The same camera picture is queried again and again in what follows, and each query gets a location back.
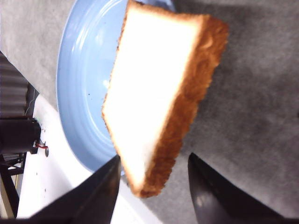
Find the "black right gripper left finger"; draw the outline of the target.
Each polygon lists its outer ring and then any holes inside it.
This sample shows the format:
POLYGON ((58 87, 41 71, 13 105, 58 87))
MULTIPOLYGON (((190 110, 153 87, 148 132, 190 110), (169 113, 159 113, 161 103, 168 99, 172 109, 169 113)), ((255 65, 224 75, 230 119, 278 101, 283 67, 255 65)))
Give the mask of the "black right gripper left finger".
POLYGON ((121 160, 114 156, 79 186, 15 224, 109 224, 119 192, 121 160))

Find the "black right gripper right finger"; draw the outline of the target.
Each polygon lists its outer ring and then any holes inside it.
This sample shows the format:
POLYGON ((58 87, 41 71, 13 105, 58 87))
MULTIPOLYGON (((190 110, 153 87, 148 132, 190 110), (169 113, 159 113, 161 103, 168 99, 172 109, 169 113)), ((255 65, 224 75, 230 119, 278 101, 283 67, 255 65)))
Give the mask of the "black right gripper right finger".
POLYGON ((297 224, 256 200, 196 154, 188 158, 192 203, 199 224, 297 224))

